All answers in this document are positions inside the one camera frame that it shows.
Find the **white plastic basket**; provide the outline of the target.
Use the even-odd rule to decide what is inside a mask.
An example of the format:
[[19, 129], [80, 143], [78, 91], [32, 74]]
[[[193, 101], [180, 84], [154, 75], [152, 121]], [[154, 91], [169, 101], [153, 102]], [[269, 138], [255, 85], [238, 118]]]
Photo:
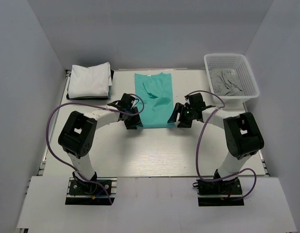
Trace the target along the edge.
[[244, 55], [207, 54], [204, 64], [211, 92], [225, 103], [239, 104], [259, 97], [259, 88]]

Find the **teal t-shirt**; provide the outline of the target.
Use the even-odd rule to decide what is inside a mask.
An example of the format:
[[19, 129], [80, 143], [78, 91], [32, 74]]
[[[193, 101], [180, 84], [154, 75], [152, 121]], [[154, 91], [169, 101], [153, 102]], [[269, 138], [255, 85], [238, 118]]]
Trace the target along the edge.
[[155, 75], [134, 75], [135, 94], [144, 102], [137, 104], [137, 108], [144, 110], [140, 118], [145, 129], [173, 128], [174, 123], [167, 121], [174, 109], [172, 76], [170, 73]]

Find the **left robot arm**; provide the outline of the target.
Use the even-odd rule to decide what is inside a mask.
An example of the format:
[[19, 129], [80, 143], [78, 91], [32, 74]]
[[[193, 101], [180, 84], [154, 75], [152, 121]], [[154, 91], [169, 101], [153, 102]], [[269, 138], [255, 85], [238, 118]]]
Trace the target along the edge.
[[119, 121], [124, 122], [127, 130], [143, 127], [140, 113], [145, 106], [137, 95], [124, 93], [120, 100], [96, 108], [89, 113], [73, 111], [58, 138], [58, 144], [72, 161], [74, 179], [81, 181], [81, 189], [88, 194], [97, 189], [97, 174], [89, 157], [96, 130]]

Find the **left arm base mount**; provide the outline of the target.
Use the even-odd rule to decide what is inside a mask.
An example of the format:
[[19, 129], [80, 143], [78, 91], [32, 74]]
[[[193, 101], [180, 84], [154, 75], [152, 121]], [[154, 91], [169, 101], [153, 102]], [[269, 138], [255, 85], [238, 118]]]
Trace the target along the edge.
[[[102, 184], [112, 202], [116, 198], [117, 178], [97, 179]], [[110, 206], [105, 191], [97, 184], [85, 184], [69, 178], [65, 205]]]

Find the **grey t-shirt in basket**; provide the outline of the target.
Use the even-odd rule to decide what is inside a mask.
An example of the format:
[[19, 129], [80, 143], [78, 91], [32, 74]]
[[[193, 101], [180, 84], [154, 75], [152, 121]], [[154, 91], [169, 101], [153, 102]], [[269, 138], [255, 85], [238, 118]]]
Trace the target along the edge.
[[233, 69], [211, 69], [209, 74], [216, 95], [222, 97], [243, 95], [240, 79]]

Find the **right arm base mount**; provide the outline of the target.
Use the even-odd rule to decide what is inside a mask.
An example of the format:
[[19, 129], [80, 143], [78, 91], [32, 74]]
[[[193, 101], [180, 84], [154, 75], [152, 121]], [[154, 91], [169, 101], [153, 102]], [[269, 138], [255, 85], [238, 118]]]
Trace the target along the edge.
[[238, 178], [214, 183], [196, 180], [192, 186], [197, 189], [199, 207], [244, 206]]

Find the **folded white t-shirt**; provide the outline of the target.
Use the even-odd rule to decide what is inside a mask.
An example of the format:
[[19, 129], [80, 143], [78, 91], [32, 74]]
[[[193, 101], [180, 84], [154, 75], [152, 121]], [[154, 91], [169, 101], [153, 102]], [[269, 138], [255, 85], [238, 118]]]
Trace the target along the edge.
[[111, 86], [109, 62], [93, 67], [73, 65], [67, 94], [70, 99], [108, 97]]

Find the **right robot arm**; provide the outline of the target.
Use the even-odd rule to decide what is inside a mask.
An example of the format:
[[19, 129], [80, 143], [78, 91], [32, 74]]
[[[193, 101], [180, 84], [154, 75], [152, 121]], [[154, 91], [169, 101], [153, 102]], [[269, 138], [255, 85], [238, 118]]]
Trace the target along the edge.
[[[168, 123], [178, 122], [178, 128], [191, 128], [194, 120], [202, 122], [203, 127], [198, 138], [195, 165], [198, 177], [202, 182], [214, 183], [214, 189], [224, 194], [230, 190], [230, 180], [246, 171], [242, 169], [246, 161], [265, 145], [254, 115], [250, 112], [228, 116], [224, 111], [225, 102], [210, 91], [197, 90], [185, 97], [186, 103], [176, 103]], [[217, 169], [217, 178], [204, 179], [199, 171], [199, 150], [207, 125], [214, 125], [224, 130], [228, 154]]]

